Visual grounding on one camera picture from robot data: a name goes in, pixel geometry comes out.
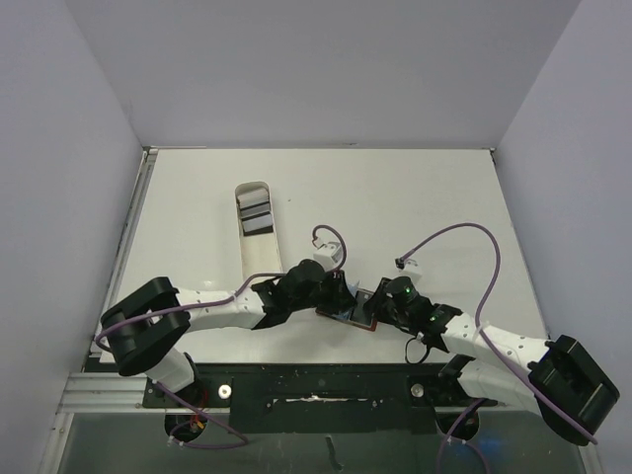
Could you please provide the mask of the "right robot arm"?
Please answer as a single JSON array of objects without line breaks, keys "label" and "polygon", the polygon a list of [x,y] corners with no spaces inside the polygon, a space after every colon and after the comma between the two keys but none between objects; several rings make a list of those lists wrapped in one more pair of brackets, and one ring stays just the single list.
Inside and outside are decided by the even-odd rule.
[{"label": "right robot arm", "polygon": [[620,398],[577,340],[530,338],[479,324],[420,295],[407,276],[383,279],[363,308],[372,319],[451,356],[439,373],[440,394],[450,403],[483,398],[519,408],[540,416],[564,440],[585,446]]}]

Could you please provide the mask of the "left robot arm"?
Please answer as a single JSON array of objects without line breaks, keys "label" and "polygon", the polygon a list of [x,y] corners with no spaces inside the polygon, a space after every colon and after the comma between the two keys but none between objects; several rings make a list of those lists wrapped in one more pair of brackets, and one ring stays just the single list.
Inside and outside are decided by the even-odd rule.
[{"label": "left robot arm", "polygon": [[159,276],[101,316],[94,342],[114,357],[119,375],[144,374],[175,403],[188,406],[198,399],[201,382],[192,359],[176,349],[187,332],[263,330],[298,311],[339,315],[355,305],[344,271],[309,259],[286,273],[253,274],[232,291],[184,290]]}]

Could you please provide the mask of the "brown leather card holder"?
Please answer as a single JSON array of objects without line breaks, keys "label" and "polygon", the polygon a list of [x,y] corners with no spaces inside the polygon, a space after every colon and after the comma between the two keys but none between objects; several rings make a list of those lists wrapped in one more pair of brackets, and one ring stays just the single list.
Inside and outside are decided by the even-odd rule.
[{"label": "brown leather card holder", "polygon": [[364,309],[364,304],[370,300],[373,292],[360,288],[358,285],[359,282],[347,284],[348,293],[355,298],[354,306],[349,306],[344,310],[336,310],[333,306],[319,306],[315,309],[315,312],[319,316],[374,332],[377,321],[374,316]]}]

